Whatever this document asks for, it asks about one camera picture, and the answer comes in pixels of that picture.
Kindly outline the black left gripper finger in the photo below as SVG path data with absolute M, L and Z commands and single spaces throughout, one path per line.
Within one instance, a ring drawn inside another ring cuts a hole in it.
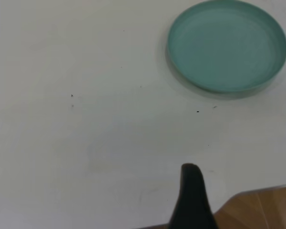
M 179 197 L 168 228 L 218 228 L 207 198 L 203 174 L 197 165 L 186 163 L 181 167 Z

